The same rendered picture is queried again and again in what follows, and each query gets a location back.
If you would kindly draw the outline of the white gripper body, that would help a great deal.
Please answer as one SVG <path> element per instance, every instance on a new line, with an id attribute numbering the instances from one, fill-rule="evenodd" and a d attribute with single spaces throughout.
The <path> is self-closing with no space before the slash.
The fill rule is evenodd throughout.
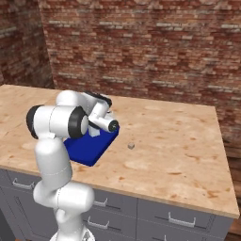
<path id="1" fill-rule="evenodd" d="M 91 137 L 97 137 L 100 134 L 100 128 L 90 121 L 88 123 L 88 133 Z"/>

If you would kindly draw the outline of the blue tray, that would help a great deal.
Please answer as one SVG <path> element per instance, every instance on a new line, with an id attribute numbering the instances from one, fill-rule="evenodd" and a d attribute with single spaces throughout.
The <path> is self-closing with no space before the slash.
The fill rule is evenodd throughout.
<path id="1" fill-rule="evenodd" d="M 96 137 L 85 133 L 81 138 L 67 138 L 64 145 L 72 161 L 92 167 L 118 136 L 119 130 L 112 133 L 101 130 Z"/>

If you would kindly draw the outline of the grey drawer front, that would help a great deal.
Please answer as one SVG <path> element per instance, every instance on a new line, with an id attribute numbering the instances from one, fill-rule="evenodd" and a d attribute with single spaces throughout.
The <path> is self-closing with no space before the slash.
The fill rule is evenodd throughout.
<path id="1" fill-rule="evenodd" d="M 195 227 L 190 229 L 206 232 L 214 236 L 223 236 L 226 234 L 233 223 L 233 219 L 229 217 L 222 217 L 155 201 L 138 201 L 137 216 L 141 219 L 169 223 L 169 212 L 171 212 L 173 218 L 187 222 L 192 222 L 195 217 Z"/>
<path id="2" fill-rule="evenodd" d="M 167 225 L 152 223 L 145 220 L 137 221 L 137 239 L 140 241 L 221 241 L 218 238 L 177 229 Z"/>
<path id="3" fill-rule="evenodd" d="M 20 184 L 30 185 L 35 183 L 35 185 L 40 181 L 40 177 L 29 175 L 21 172 L 0 169 L 0 190 L 3 192 L 14 191 L 17 194 L 24 193 L 27 195 L 33 195 L 33 190 L 21 189 L 12 185 L 13 180 L 17 178 Z"/>
<path id="4" fill-rule="evenodd" d="M 94 207 L 119 213 L 128 217 L 137 216 L 137 198 L 99 189 L 95 189 L 94 193 L 96 201 L 105 201 L 105 199 L 108 198 L 106 207 L 95 206 L 93 204 Z"/>
<path id="5" fill-rule="evenodd" d="M 89 216 L 91 216 L 92 222 L 99 223 L 99 224 L 106 224 L 108 220 L 110 221 L 109 227 L 107 230 L 96 228 L 97 230 L 119 234 L 120 236 L 125 236 L 128 238 L 133 238 L 133 239 L 136 238 L 137 219 L 135 217 L 128 217 L 128 216 L 113 213 L 110 211 L 104 211 L 104 210 L 93 208 L 82 215 L 82 218 L 87 223 L 87 225 L 88 225 Z"/>

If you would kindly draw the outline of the grey cupboard door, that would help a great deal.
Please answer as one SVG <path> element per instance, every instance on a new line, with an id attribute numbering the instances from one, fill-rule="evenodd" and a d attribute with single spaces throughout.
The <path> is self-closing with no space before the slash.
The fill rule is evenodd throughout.
<path id="1" fill-rule="evenodd" d="M 57 231 L 51 208 L 35 203 L 31 191 L 0 187 L 24 237 L 31 241 L 50 241 Z"/>

